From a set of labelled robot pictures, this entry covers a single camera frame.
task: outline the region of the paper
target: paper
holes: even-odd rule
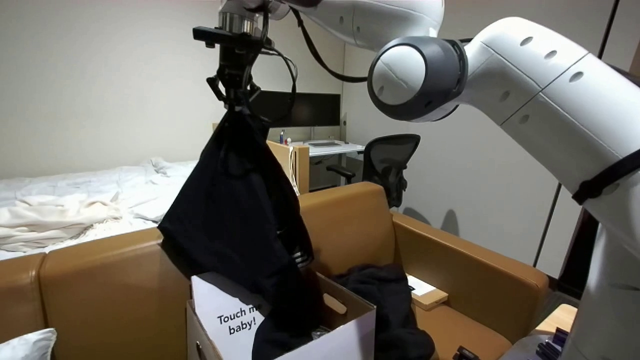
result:
[[[207,273],[191,277],[196,315],[224,360],[252,358],[255,331],[268,305],[231,280]]]
[[[429,291],[435,289],[435,287],[427,284],[426,282],[418,279],[417,277],[407,275],[406,279],[409,280],[409,286],[412,288],[411,292],[418,296],[424,295]]]

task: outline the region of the black garment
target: black garment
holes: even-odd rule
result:
[[[356,266],[334,280],[376,306],[376,360],[431,359],[435,345],[418,329],[402,267]]]
[[[217,272],[271,305],[264,328],[291,338],[267,343],[273,332],[261,324],[254,347],[282,355],[304,344],[303,334],[310,339],[321,297],[292,258],[311,261],[313,250],[267,131],[245,113],[227,112],[158,229],[163,250],[185,276]]]

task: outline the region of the white desk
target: white desk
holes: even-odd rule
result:
[[[335,142],[339,146],[322,146],[314,147],[314,142]],[[309,158],[315,158],[318,156],[331,156],[338,155],[340,157],[340,164],[343,167],[347,165],[347,156],[358,158],[358,153],[364,151],[364,146],[357,143],[344,143],[338,140],[311,140],[306,142],[293,142],[293,146],[309,146]],[[340,184],[344,185],[344,178],[340,177]]]

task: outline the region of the cardboard box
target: cardboard box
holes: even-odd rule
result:
[[[406,278],[411,286],[411,297],[413,305],[427,311],[441,304],[449,298],[446,292],[414,277],[406,274]]]
[[[196,306],[195,301],[198,301],[198,298],[202,301],[204,293],[202,290],[210,291],[209,295],[211,295],[220,289],[213,285],[211,287],[216,289],[205,288],[198,283],[197,279],[194,280],[196,281],[195,283],[192,281],[194,300],[187,303],[188,360],[250,359],[253,348],[252,334],[255,334],[255,329],[268,310],[260,304],[259,299],[254,297],[248,300],[245,297],[246,294],[242,294],[243,290],[233,288],[228,281],[225,282],[224,278],[214,279],[213,282],[217,286],[221,285],[220,288],[224,288],[232,298],[242,300],[247,308],[242,307],[235,313],[227,312],[227,315],[223,315],[224,310],[220,312],[219,304],[213,301],[205,301]],[[279,359],[372,360],[376,325],[375,307],[321,274],[317,274],[317,280],[324,298],[324,308],[321,310],[322,326],[332,331]],[[219,339],[218,344],[212,340],[212,337]]]

